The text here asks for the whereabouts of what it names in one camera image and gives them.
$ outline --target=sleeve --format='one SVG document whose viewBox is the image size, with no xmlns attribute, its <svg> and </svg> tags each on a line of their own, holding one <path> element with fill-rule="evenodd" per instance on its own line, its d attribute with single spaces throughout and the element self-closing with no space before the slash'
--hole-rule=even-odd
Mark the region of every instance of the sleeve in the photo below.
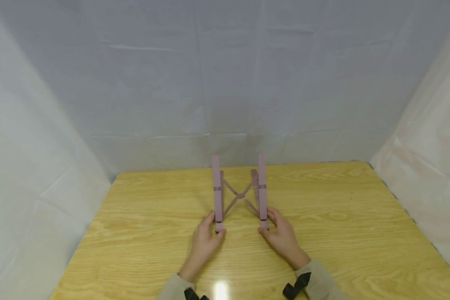
<svg viewBox="0 0 450 300">
<path fill-rule="evenodd" d="M 305 292 L 310 300 L 347 300 L 348 297 L 338 289 L 333 277 L 326 271 L 323 265 L 316 259 L 312 259 L 303 268 L 295 272 L 300 276 L 305 273 L 311 273 L 310 281 Z"/>
<path fill-rule="evenodd" d="M 185 290 L 188 288 L 194 289 L 194 284 L 181 279 L 175 273 L 168 278 L 162 291 L 158 294 L 157 300 L 184 300 Z"/>
</svg>

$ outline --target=folding stand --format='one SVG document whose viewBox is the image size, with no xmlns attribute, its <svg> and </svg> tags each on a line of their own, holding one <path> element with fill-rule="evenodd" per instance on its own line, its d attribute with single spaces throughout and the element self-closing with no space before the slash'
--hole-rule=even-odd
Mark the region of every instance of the folding stand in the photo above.
<svg viewBox="0 0 450 300">
<path fill-rule="evenodd" d="M 224 171 L 220 171 L 220 160 L 218 155 L 213 155 L 211 158 L 211 166 L 213 170 L 213 200 L 215 203 L 215 231 L 218 232 L 223 229 L 223 221 L 226 214 L 231 207 L 239 200 L 243 199 L 248 206 L 260 219 L 260 226 L 268 229 L 268 214 L 266 212 L 266 177 L 265 177 L 265 156 L 263 153 L 258 153 L 258 172 L 256 169 L 251 170 L 252 180 L 246 189 L 238 193 L 227 180 L 224 178 Z M 230 204 L 224 211 L 224 188 L 227 186 L 235 198 L 231 200 Z M 245 196 L 246 193 L 253 187 L 256 206 L 255 207 Z"/>
</svg>

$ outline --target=black strap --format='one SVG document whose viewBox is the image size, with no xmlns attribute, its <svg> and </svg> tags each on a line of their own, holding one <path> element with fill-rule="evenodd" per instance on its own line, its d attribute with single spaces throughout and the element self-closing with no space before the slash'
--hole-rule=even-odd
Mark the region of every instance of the black strap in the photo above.
<svg viewBox="0 0 450 300">
<path fill-rule="evenodd" d="M 185 290 L 185 299 L 186 300 L 209 300 L 207 296 L 198 298 L 197 294 L 191 288 L 187 288 Z"/>
<path fill-rule="evenodd" d="M 285 298 L 288 300 L 295 299 L 295 297 L 298 296 L 300 291 L 308 286 L 311 276 L 312 276 L 311 272 L 301 274 L 296 279 L 295 286 L 287 283 L 285 288 L 283 289 L 283 295 L 285 296 Z"/>
</svg>

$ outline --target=wood grain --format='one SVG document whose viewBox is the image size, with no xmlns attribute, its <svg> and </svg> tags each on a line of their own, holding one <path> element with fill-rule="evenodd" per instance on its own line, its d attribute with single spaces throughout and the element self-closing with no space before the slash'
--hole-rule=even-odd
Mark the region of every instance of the wood grain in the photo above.
<svg viewBox="0 0 450 300">
<path fill-rule="evenodd" d="M 251 168 L 223 170 L 240 190 Z M 266 172 L 269 205 L 351 299 L 450 299 L 449 266 L 366 163 L 270 165 Z M 232 198 L 226 190 L 225 205 Z M 50 299 L 155 299 L 212 209 L 211 168 L 120 174 Z M 259 220 L 239 201 L 224 225 L 225 243 L 197 279 L 197 293 L 282 299 L 294 274 L 257 233 Z"/>
</svg>

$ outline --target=human hand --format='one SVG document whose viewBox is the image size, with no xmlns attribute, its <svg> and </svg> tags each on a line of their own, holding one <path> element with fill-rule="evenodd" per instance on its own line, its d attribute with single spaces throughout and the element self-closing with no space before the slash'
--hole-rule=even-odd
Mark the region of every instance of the human hand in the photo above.
<svg viewBox="0 0 450 300">
<path fill-rule="evenodd" d="M 193 232 L 190 254 L 180 269 L 180 272 L 178 272 L 178 276 L 188 282 L 194 281 L 200 269 L 208 262 L 225 238 L 226 229 L 220 230 L 215 237 L 212 237 L 210 225 L 214 219 L 215 212 L 211 211 L 201 219 L 200 224 L 198 224 Z"/>
<path fill-rule="evenodd" d="M 276 252 L 282 255 L 295 270 L 307 265 L 311 258 L 301 249 L 295 236 L 293 225 L 280 215 L 278 209 L 267 207 L 268 217 L 276 224 L 274 232 L 259 227 L 259 233 L 272 246 Z"/>
</svg>

